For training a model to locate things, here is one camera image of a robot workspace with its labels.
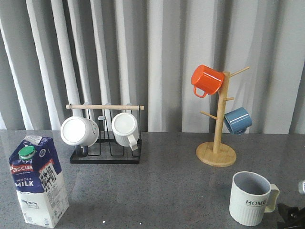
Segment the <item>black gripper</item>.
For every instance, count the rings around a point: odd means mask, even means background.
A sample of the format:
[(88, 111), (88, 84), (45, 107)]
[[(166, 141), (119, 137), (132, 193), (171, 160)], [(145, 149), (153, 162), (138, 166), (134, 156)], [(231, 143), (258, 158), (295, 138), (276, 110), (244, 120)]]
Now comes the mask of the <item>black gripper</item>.
[(278, 212), (284, 222), (277, 222), (278, 229), (304, 229), (305, 228), (305, 208), (290, 207), (288, 205), (277, 204)]

